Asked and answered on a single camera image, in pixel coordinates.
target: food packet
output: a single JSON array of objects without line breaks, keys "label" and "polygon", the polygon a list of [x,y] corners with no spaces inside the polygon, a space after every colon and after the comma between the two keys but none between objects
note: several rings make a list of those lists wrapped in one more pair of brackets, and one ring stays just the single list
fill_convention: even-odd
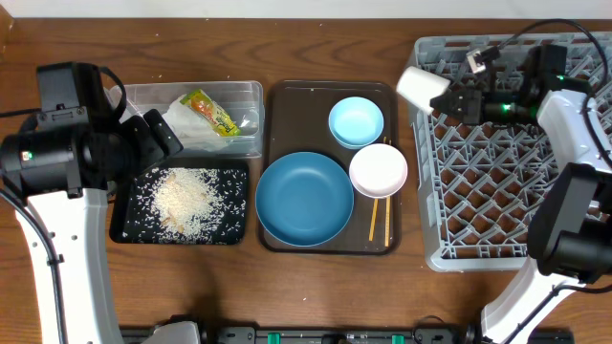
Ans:
[{"label": "food packet", "polygon": [[181,104],[207,119],[217,134],[224,137],[240,135],[240,129],[231,120],[230,115],[204,91],[191,92],[181,100]]}]

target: chopstick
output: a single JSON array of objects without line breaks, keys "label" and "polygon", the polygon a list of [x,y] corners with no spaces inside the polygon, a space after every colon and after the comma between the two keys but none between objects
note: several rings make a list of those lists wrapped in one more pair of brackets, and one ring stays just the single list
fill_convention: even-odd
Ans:
[{"label": "chopstick", "polygon": [[389,247],[389,227],[390,227],[390,213],[391,213],[391,197],[386,198],[386,211],[384,213],[384,246]]},{"label": "chopstick", "polygon": [[[386,137],[382,139],[382,143],[386,143]],[[374,206],[372,207],[372,222],[370,223],[370,241],[374,240],[374,226],[376,224],[376,211],[378,210],[378,208],[379,199],[374,199]]]}]

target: gray dish rack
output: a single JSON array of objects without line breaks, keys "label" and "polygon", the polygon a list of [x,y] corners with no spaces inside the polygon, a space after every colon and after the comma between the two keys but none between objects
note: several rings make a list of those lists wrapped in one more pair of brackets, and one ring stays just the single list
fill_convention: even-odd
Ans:
[{"label": "gray dish rack", "polygon": [[[609,59],[612,32],[597,32]],[[475,48],[509,35],[423,37],[407,66],[451,80],[451,88],[479,86],[465,62]],[[597,85],[603,64],[581,33],[522,35],[494,63],[497,90],[516,90],[527,52],[541,44],[568,47],[566,74]],[[599,117],[612,139],[612,81],[597,93]],[[426,262],[436,271],[519,269],[527,256],[527,229],[558,170],[550,143],[527,126],[466,126],[445,114],[426,116],[408,104],[417,145],[419,214]],[[589,211],[587,217],[603,214]]]}]

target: white bowl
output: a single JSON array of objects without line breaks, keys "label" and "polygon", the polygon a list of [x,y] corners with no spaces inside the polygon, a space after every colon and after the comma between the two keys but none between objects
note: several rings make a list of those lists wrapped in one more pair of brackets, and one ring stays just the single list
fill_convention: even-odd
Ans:
[{"label": "white bowl", "polygon": [[408,177],[408,164],[393,146],[371,144],[353,157],[348,176],[364,196],[383,199],[402,188]]}]

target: wooden surface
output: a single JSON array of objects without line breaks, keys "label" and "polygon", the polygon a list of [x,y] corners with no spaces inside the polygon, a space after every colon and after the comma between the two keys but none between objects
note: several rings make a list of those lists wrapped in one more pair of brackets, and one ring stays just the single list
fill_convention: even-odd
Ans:
[{"label": "wooden surface", "polygon": [[9,42],[9,32],[11,31],[13,19],[9,13],[0,5],[0,62]]},{"label": "wooden surface", "polygon": [[[126,84],[282,79],[378,80],[394,86],[416,39],[512,33],[527,21],[487,20],[59,20],[19,19],[0,64],[0,111],[39,105],[36,65],[79,60],[107,65]],[[612,22],[587,22],[612,31]],[[548,27],[547,32],[567,31]],[[425,263],[416,201],[416,155],[400,101],[400,145],[410,168],[402,192],[403,238],[385,257],[271,253],[255,235],[253,203],[235,247],[118,245],[107,240],[119,321],[149,326],[193,312],[211,324],[409,327],[436,314],[465,324],[513,272],[437,273]],[[21,118],[3,119],[0,136]],[[251,170],[251,195],[260,173]],[[0,341],[40,340],[33,272],[13,212],[0,205]],[[612,342],[612,296],[576,294],[545,321],[569,327],[578,343]]]}]

